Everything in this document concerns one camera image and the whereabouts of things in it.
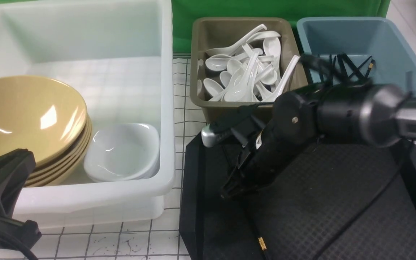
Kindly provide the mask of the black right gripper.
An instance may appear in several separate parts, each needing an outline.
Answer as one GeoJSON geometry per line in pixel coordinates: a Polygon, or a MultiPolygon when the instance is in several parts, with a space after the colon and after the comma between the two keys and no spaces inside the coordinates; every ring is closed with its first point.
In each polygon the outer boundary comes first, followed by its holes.
{"type": "Polygon", "coordinates": [[[237,199],[271,185],[317,135],[314,122],[270,120],[239,154],[221,188],[221,197],[237,199]]]}

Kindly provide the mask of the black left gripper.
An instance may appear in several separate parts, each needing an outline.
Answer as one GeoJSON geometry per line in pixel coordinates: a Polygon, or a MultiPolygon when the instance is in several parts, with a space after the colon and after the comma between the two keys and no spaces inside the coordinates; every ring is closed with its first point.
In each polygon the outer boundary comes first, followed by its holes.
{"type": "Polygon", "coordinates": [[[32,220],[13,219],[13,211],[28,176],[36,167],[33,152],[16,149],[0,156],[0,250],[15,250],[28,260],[37,260],[32,252],[42,233],[32,220]]]}

